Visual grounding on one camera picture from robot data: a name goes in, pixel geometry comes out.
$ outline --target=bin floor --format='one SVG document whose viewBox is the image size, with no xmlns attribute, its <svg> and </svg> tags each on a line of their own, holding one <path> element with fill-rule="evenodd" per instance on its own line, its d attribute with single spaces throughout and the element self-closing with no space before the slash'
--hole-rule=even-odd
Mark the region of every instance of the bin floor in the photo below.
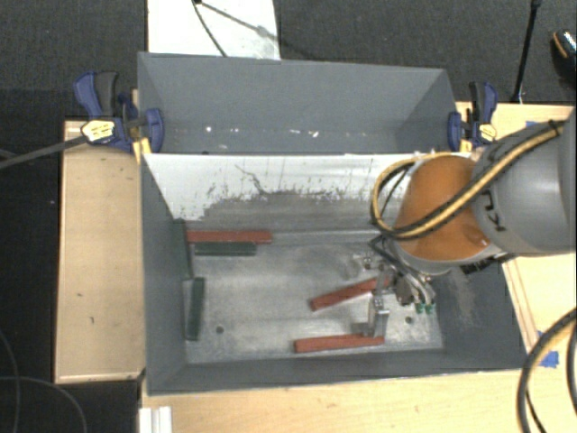
<svg viewBox="0 0 577 433">
<path fill-rule="evenodd" d="M 298 235 L 290 238 L 290 244 L 260 245 L 253 257 L 193 258 L 195 276 L 206 279 L 206 289 L 199 340 L 186 342 L 189 364 L 443 347 L 435 312 L 417 313 L 390 294 L 384 345 L 296 355 L 297 339 L 358 331 L 367 321 L 370 295 L 315 312 L 308 301 L 366 281 L 377 271 L 375 264 L 363 267 L 363 258 L 371 255 L 366 243 L 346 243 L 341 237 L 336 244 L 306 244 Z M 191 284 L 183 288 L 186 314 Z"/>
</svg>

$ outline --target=white paper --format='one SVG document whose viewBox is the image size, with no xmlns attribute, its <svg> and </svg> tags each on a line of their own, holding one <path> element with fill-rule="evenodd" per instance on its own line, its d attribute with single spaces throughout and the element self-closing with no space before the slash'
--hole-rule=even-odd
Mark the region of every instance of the white paper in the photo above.
<svg viewBox="0 0 577 433">
<path fill-rule="evenodd" d="M 197 8 L 227 56 L 280 59 L 272 0 L 203 0 Z M 148 0 L 148 29 L 150 52 L 220 56 L 190 0 Z"/>
</svg>

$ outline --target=yellow clamp label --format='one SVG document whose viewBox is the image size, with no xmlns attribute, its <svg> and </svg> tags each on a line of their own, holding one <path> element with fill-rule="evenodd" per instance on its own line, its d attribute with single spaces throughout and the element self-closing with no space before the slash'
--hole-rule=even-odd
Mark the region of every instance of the yellow clamp label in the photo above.
<svg viewBox="0 0 577 433">
<path fill-rule="evenodd" d="M 479 132 L 481 132 L 483 139 L 487 141 L 494 141 L 497 137 L 497 130 L 495 130 L 495 127 L 491 124 L 479 125 Z"/>
<path fill-rule="evenodd" d="M 459 152 L 471 152 L 472 151 L 472 143 L 467 140 L 461 140 L 459 145 Z"/>
<path fill-rule="evenodd" d="M 91 143 L 114 138 L 114 122 L 112 120 L 91 120 L 82 126 L 81 131 Z"/>
</svg>

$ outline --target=black mat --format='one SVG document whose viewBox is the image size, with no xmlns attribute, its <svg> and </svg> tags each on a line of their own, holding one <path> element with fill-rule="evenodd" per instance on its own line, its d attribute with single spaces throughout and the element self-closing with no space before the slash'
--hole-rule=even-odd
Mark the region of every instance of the black mat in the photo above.
<svg viewBox="0 0 577 433">
<path fill-rule="evenodd" d="M 543 0 L 527 63 L 527 102 L 574 101 L 574 90 L 554 70 L 550 38 L 560 28 L 575 31 L 576 1 Z M 488 80 L 501 98 L 513 93 L 529 4 L 275 0 L 283 58 L 441 67 L 461 100 L 468 99 L 470 80 Z M 136 85 L 136 52 L 146 48 L 146 0 L 0 0 L 0 14 L 0 149 L 21 153 L 58 141 L 64 117 L 81 113 L 71 84 L 86 70 L 114 69 L 119 89 Z M 0 328 L 21 373 L 44 380 L 51 377 L 53 354 L 58 179 L 55 157 L 0 173 Z M 9 372 L 3 357 L 0 374 Z M 115 386 L 87 388 L 86 395 L 72 391 L 87 410 L 100 406 L 89 419 L 91 431 L 132 427 L 133 411 L 114 406 L 132 400 L 133 388 L 127 394 Z M 12 388 L 0 385 L 0 428 L 12 416 Z M 49 403 L 30 399 L 35 418 L 58 417 Z M 21 431 L 42 430 L 33 422 Z M 58 431 L 78 431 L 75 424 L 57 425 Z"/>
</svg>

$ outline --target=yellow cable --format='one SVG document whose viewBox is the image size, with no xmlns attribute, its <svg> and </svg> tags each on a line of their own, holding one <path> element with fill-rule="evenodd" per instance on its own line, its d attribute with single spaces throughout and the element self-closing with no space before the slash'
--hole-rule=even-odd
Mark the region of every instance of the yellow cable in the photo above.
<svg viewBox="0 0 577 433">
<path fill-rule="evenodd" d="M 398 239 L 405 239 L 408 237 L 412 237 L 414 235 L 420 235 L 425 231 L 437 227 L 438 225 L 442 224 L 446 221 L 447 218 L 452 216 L 459 208 L 469 202 L 472 198 L 477 196 L 479 192 L 481 192 L 482 188 L 485 187 L 489 182 L 491 182 L 499 172 L 507 167 L 512 161 L 520 157 L 525 152 L 532 150 L 533 148 L 537 147 L 541 143 L 545 143 L 557 136 L 563 130 L 563 126 L 559 125 L 557 129 L 549 130 L 543 134 L 539 134 L 538 136 L 521 143 L 517 147 L 513 148 L 509 153 L 507 153 L 495 166 L 487 172 L 482 178 L 479 179 L 475 184 L 473 184 L 460 198 L 456 199 L 451 205 L 447 206 L 441 213 L 424 223 L 423 225 L 416 227 L 410 231 L 405 233 L 398 233 L 395 228 L 392 226 L 388 226 L 383 220 L 382 216 L 380 215 L 379 211 L 379 194 L 380 194 L 380 184 L 384 181 L 387 176 L 397 169 L 398 167 L 405 165 L 407 163 L 422 161 L 422 160 L 430 160 L 436 157 L 442 157 L 447 154 L 451 154 L 450 152 L 439 152 L 436 154 L 428 154 L 425 156 L 417 156 L 412 159 L 405 159 L 404 161 L 396 162 L 390 165 L 385 171 L 379 175 L 377 181 L 373 187 L 372 192 L 372 213 L 375 217 L 375 220 L 379 227 L 390 235 L 394 235 Z"/>
</svg>

